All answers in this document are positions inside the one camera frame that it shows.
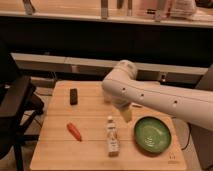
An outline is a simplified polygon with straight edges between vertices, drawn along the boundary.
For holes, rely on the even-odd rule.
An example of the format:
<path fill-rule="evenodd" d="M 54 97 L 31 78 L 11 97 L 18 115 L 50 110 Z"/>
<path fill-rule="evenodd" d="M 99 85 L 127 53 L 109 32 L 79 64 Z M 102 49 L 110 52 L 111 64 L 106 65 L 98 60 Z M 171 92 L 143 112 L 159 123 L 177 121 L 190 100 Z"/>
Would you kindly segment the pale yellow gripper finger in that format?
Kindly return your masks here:
<path fill-rule="evenodd" d="M 120 113 L 126 123 L 132 120 L 132 111 L 130 108 L 122 109 Z"/>

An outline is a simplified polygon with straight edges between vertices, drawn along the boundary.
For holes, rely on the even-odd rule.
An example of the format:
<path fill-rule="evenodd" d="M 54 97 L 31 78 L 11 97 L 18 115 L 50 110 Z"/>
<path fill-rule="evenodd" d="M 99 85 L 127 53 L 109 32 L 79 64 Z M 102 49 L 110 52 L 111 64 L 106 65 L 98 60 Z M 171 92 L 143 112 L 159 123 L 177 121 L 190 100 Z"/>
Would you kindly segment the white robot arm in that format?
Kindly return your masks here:
<path fill-rule="evenodd" d="M 136 65 L 121 60 L 102 81 L 102 89 L 118 110 L 136 103 L 213 131 L 212 91 L 136 81 L 136 76 Z"/>

